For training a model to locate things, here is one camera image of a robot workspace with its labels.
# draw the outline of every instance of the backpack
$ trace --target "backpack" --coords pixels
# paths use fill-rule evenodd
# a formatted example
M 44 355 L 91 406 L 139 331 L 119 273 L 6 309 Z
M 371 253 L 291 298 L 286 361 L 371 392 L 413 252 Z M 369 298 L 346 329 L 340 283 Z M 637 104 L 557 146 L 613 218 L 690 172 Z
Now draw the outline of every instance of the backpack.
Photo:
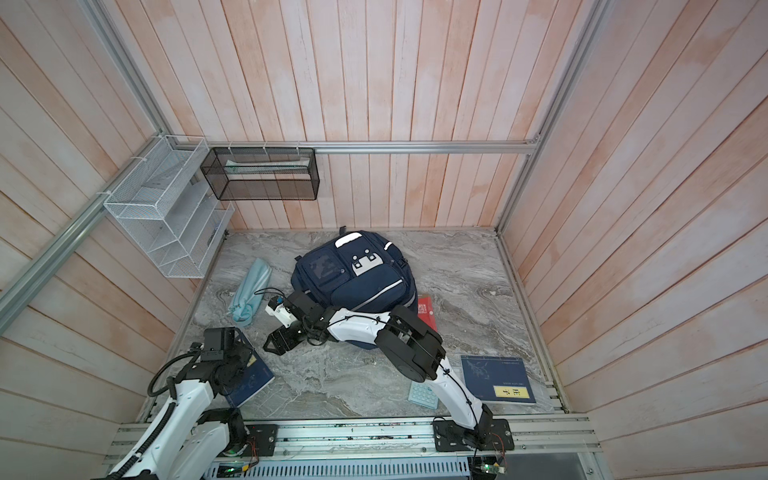
M 361 313 L 389 312 L 403 305 L 417 313 L 416 283 L 408 260 L 378 233 L 359 230 L 339 236 L 296 258 L 293 289 L 323 307 Z

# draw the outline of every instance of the wooden wall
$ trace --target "wooden wall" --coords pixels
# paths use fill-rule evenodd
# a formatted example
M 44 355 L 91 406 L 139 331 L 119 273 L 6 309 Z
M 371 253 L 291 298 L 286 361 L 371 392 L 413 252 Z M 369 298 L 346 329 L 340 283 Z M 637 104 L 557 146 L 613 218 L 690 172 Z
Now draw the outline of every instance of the wooden wall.
M 767 25 L 617 2 L 505 232 L 616 478 L 768 477 Z
M 212 141 L 523 140 L 594 0 L 104 0 L 174 133 Z M 496 225 L 514 154 L 321 155 L 315 202 L 237 228 Z
M 154 133 L 77 2 L 0 2 L 0 289 Z M 109 220 L 0 338 L 5 477 L 103 474 L 194 293 Z

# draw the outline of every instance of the white mesh shelf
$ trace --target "white mesh shelf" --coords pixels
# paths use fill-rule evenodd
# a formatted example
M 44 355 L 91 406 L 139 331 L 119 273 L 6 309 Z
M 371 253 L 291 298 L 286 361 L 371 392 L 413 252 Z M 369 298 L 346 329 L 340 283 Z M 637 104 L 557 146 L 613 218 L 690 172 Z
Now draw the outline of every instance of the white mesh shelf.
M 207 152 L 205 140 L 187 151 L 162 137 L 104 202 L 165 276 L 202 278 L 234 212 L 190 182 Z

